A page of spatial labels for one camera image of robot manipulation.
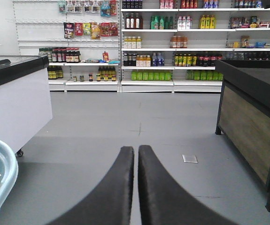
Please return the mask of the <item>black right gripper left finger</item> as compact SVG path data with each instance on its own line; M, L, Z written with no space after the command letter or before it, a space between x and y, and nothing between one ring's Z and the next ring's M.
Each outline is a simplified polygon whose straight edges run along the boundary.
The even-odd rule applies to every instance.
M134 149L123 146L103 179L77 205L50 225L129 225L134 179Z

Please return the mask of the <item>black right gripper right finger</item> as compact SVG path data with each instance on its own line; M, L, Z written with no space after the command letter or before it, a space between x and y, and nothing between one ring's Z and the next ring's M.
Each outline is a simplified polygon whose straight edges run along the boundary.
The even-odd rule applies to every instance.
M183 189L149 145L139 146L138 189L144 225L232 225Z

